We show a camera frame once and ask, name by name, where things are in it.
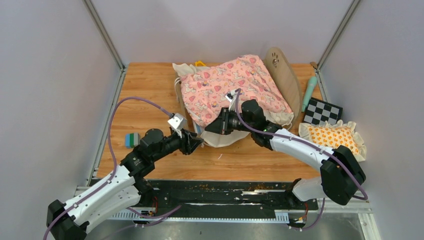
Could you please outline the pink unicorn drawstring bag blanket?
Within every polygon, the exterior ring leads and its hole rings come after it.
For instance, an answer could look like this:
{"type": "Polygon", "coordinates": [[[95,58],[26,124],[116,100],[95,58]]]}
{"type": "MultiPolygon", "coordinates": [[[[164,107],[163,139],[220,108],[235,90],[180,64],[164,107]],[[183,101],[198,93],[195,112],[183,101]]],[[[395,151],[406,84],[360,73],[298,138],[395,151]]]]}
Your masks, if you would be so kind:
{"type": "Polygon", "coordinates": [[[226,147],[248,136],[239,130],[228,135],[206,131],[221,109],[233,104],[237,93],[239,104],[256,100],[265,118],[275,124],[287,126],[295,118],[293,108],[257,55],[245,54],[216,66],[173,63],[172,67],[176,72],[174,86],[180,89],[178,99],[193,121],[195,132],[209,147],[226,147]]]}

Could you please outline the wooden striped pet bed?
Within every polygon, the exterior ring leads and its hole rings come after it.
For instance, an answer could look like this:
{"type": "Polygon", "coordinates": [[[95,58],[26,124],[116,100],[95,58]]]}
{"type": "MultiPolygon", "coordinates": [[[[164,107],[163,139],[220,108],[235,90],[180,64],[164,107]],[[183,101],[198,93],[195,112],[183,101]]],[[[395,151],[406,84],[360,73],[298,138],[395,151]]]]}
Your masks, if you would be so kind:
{"type": "Polygon", "coordinates": [[[178,101],[195,124],[204,128],[230,102],[225,95],[241,89],[240,102],[256,100],[267,120],[291,127],[301,111],[301,88],[293,68],[278,47],[265,58],[245,54],[216,66],[172,64],[178,101]]]}

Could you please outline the orange duck print pillow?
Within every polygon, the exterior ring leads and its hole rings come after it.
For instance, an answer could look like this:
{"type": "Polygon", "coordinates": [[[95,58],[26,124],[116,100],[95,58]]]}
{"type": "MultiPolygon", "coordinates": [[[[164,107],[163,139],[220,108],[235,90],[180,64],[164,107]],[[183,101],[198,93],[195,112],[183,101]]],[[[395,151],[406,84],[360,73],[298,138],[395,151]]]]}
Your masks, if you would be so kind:
{"type": "Polygon", "coordinates": [[[322,125],[300,123],[298,134],[301,138],[321,146],[333,149],[345,146],[358,162],[364,162],[367,157],[367,148],[361,135],[355,131],[356,125],[354,121],[344,123],[342,120],[334,125],[327,121],[322,125]]]}

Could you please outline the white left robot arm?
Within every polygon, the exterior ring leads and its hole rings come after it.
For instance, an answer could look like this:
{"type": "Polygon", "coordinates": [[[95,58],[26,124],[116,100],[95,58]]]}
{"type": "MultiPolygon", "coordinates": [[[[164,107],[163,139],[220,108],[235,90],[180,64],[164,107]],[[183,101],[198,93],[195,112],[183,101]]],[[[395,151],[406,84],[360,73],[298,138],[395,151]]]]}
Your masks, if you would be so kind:
{"type": "Polygon", "coordinates": [[[47,209],[47,230],[56,240],[83,240],[98,224],[123,209],[149,206],[153,187],[145,179],[155,162],[181,151],[192,154],[203,143],[195,132],[182,129],[164,136],[160,129],[148,130],[108,176],[65,202],[55,200],[47,209]]]}

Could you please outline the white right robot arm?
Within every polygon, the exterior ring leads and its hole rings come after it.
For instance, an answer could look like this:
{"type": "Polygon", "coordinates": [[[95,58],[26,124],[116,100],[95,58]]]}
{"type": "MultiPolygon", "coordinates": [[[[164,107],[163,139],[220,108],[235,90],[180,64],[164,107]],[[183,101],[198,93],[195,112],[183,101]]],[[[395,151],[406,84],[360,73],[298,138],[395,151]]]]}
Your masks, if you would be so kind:
{"type": "Polygon", "coordinates": [[[248,132],[257,145],[288,154],[317,170],[319,177],[298,178],[289,186],[285,201],[292,209],[317,198],[329,198],[345,206],[352,198],[358,197],[356,192],[362,190],[366,180],[364,171],[346,146],[327,147],[292,134],[267,120],[256,100],[242,103],[240,112],[222,108],[205,131],[219,135],[248,132]]]}

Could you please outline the blue green grey block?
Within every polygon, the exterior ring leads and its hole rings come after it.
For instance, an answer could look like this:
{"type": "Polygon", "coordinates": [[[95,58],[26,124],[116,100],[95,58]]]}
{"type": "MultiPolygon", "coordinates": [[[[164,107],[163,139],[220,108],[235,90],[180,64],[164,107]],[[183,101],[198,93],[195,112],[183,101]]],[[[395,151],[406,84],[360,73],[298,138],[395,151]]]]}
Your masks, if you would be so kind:
{"type": "Polygon", "coordinates": [[[127,149],[135,148],[140,143],[141,136],[138,132],[127,133],[124,138],[124,146],[127,149]]]}

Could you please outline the yellow triangle toy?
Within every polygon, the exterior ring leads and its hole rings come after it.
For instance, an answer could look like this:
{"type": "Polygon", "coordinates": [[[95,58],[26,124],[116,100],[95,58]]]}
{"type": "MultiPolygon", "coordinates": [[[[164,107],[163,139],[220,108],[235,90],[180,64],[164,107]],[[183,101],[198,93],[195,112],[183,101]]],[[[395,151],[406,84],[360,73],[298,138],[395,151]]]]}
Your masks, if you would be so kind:
{"type": "Polygon", "coordinates": [[[206,67],[207,65],[203,63],[201,60],[198,60],[194,63],[196,67],[206,67]]]}

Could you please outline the black and silver chessboard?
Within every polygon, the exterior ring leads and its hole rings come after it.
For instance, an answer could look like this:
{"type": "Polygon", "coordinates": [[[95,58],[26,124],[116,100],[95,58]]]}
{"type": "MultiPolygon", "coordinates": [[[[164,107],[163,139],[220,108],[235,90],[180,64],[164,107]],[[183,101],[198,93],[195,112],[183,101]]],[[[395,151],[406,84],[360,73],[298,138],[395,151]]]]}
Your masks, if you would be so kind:
{"type": "Polygon", "coordinates": [[[312,97],[306,106],[302,122],[313,126],[322,126],[325,123],[335,125],[342,114],[342,107],[312,97]]]}

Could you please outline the mint green massager wand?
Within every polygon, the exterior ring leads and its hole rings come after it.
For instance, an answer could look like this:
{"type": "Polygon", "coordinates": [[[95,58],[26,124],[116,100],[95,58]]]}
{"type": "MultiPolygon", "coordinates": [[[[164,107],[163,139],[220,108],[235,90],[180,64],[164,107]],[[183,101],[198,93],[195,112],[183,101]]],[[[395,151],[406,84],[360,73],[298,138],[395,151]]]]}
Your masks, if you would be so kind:
{"type": "Polygon", "coordinates": [[[318,83],[318,79],[316,76],[312,76],[308,82],[307,82],[307,86],[306,86],[306,91],[305,94],[303,96],[303,100],[302,100],[302,106],[301,106],[301,112],[305,112],[310,99],[312,98],[312,94],[314,92],[314,89],[316,87],[318,83]]]}

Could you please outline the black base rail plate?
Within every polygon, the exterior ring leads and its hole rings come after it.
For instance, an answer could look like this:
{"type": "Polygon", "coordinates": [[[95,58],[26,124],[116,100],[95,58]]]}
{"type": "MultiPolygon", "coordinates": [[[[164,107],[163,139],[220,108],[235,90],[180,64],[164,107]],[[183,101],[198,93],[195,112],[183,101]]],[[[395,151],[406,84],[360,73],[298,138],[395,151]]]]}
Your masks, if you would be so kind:
{"type": "Polygon", "coordinates": [[[286,196],[289,182],[153,180],[153,190],[132,208],[144,214],[181,220],[274,220],[277,212],[297,215],[318,211],[316,199],[305,203],[286,196]]]}

